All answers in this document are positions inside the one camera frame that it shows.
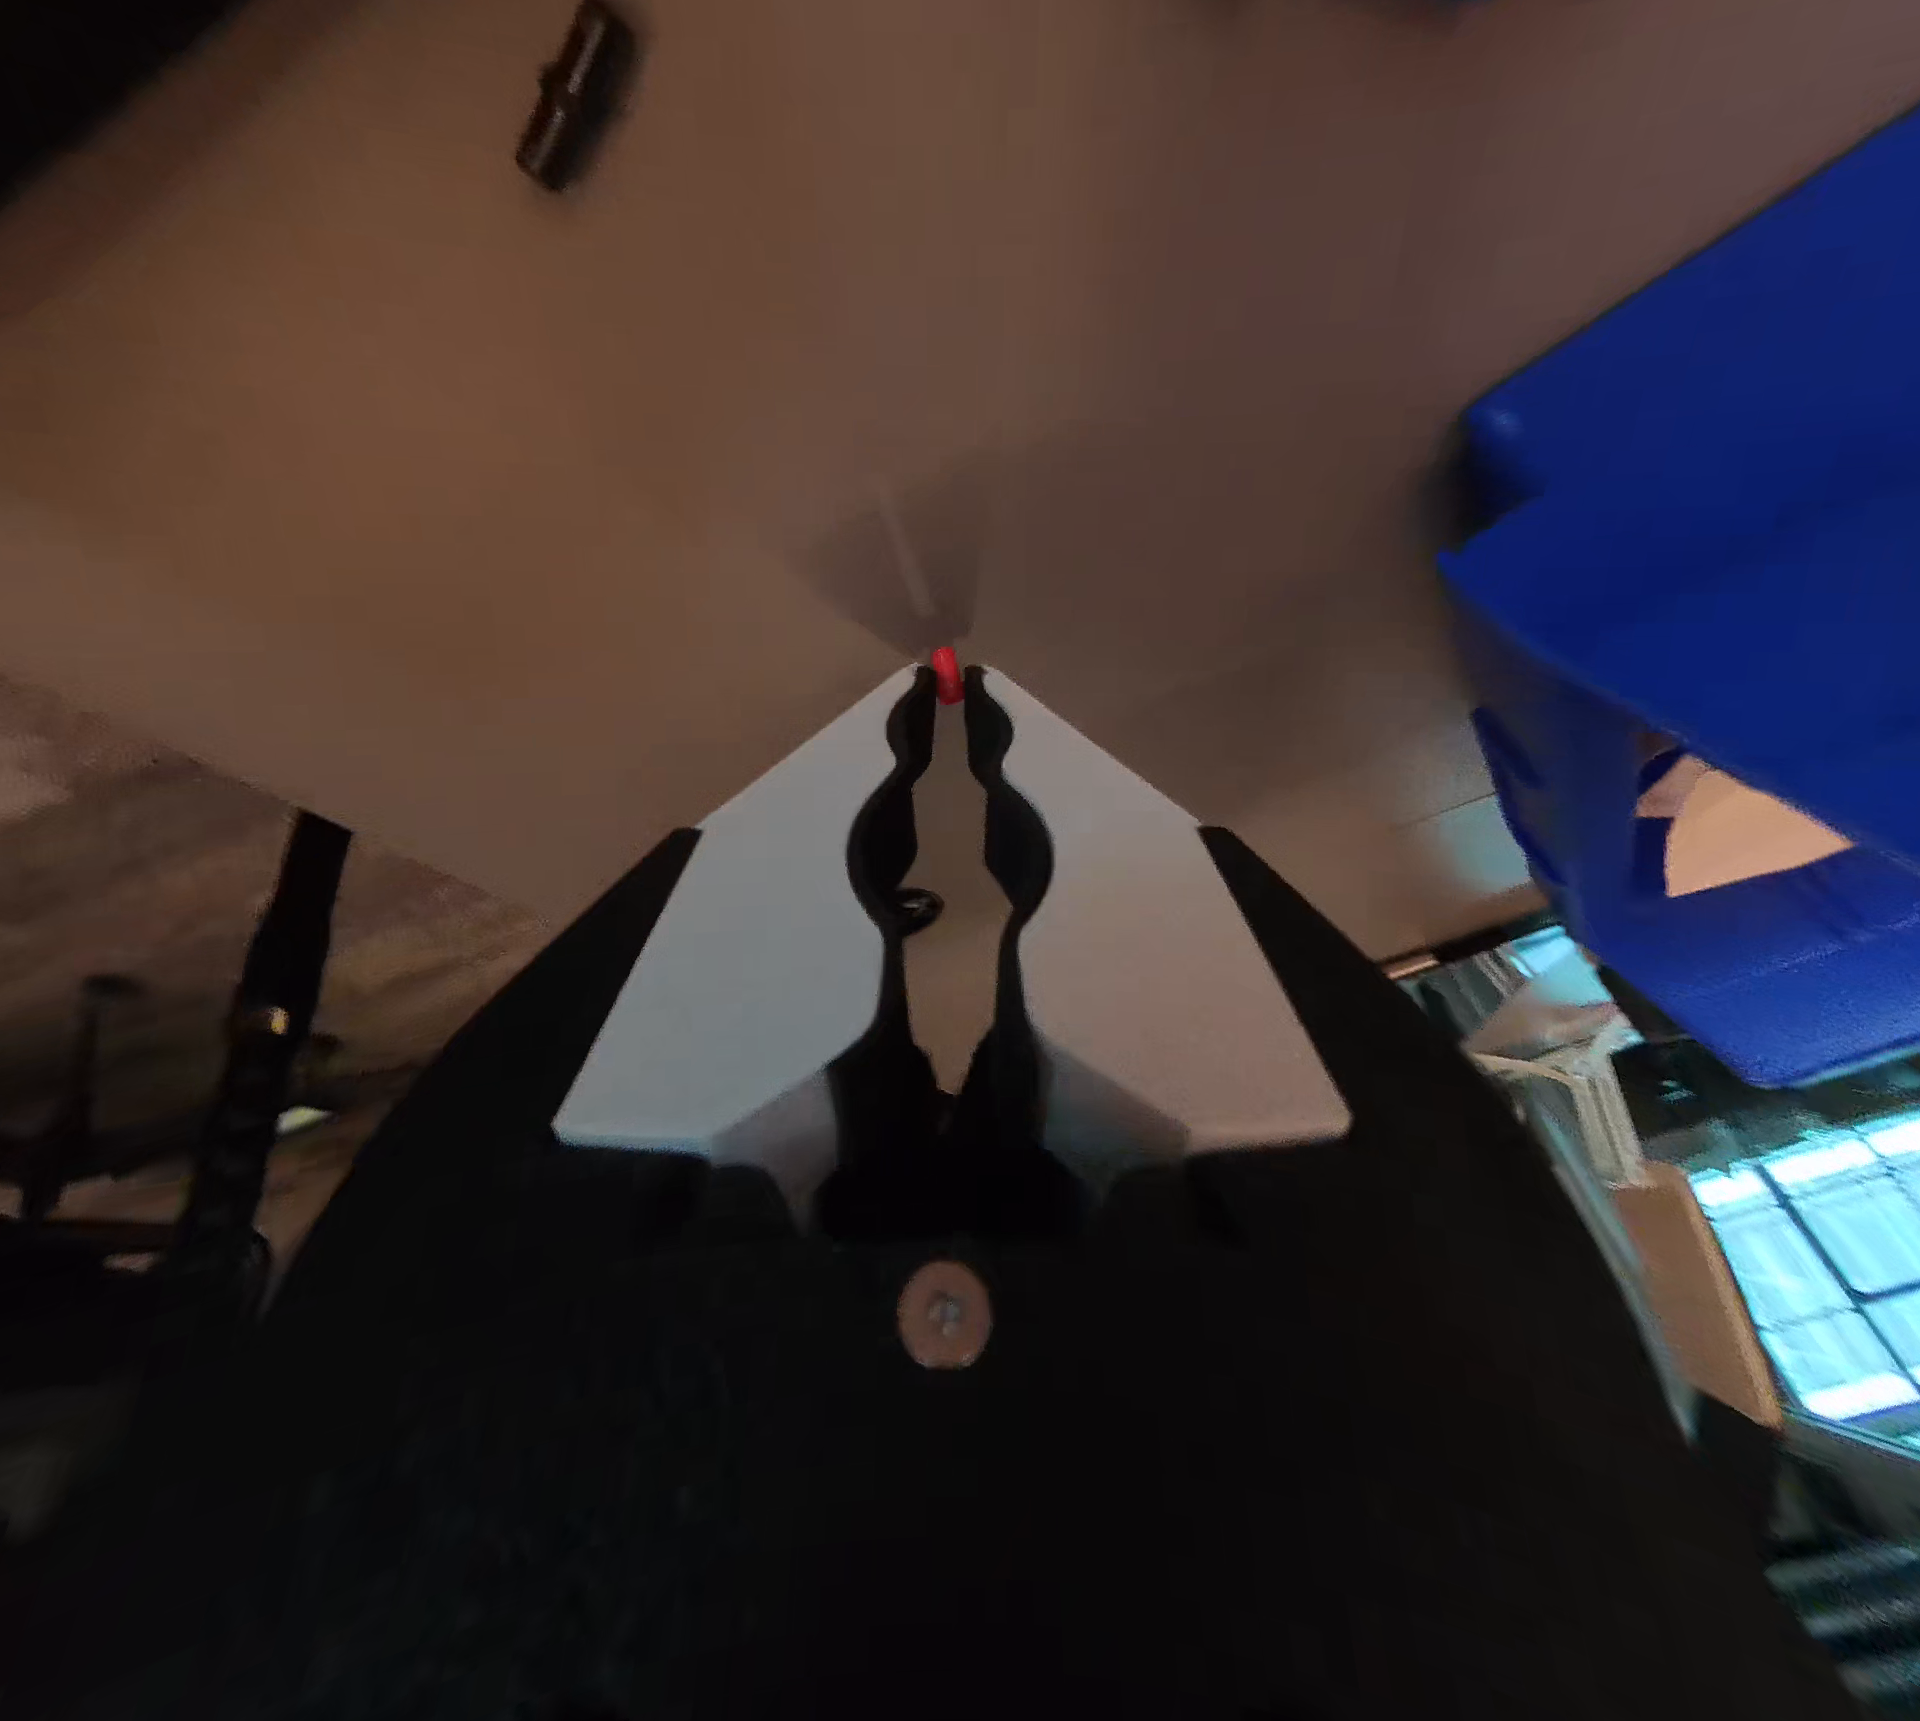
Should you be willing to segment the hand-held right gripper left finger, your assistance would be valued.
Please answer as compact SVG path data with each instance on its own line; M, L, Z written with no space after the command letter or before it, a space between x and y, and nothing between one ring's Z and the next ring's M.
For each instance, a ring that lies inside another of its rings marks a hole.
M829 1065L882 1011L855 818L899 764L898 713L930 692L924 669L899 669L707 814L555 1140L756 1168L810 1225L839 1145Z

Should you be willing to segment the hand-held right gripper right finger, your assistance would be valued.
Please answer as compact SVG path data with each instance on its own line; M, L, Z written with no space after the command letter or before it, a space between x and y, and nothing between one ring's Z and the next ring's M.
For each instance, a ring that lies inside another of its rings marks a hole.
M1196 814L1001 670L964 670L982 862L1004 896L959 1089L984 1228L1076 1228L1122 1178L1319 1147L1351 1110Z

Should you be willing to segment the black lego pin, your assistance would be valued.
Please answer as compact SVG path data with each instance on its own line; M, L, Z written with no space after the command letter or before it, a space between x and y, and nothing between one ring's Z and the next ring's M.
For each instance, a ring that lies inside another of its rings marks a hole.
M577 0L515 141L515 169L539 190L562 194L587 173L638 79L642 40L613 0Z

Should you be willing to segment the blue plastic bin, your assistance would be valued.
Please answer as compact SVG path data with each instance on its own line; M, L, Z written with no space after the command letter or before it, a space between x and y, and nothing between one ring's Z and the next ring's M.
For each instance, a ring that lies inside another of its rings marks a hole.
M1437 568L1566 931L1744 1082L1915 1050L1918 118L1455 425Z

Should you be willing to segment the dark metal frame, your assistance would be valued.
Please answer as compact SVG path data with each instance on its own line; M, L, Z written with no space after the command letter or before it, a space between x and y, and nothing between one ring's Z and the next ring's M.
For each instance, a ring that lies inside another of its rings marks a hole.
M330 952L332 918L352 833L298 810L276 885L251 933L221 1029L221 1067L193 1124L180 1118L103 1130L96 1082L127 977L94 975L76 1003L67 1067L45 1120L3 1136L3 1318L76 1301L108 1317L161 1324L242 1317L259 1299L272 1249L256 1216L280 1120L310 1045ZM187 1160L184 1203L168 1222L62 1222L65 1190L119 1181L166 1158Z

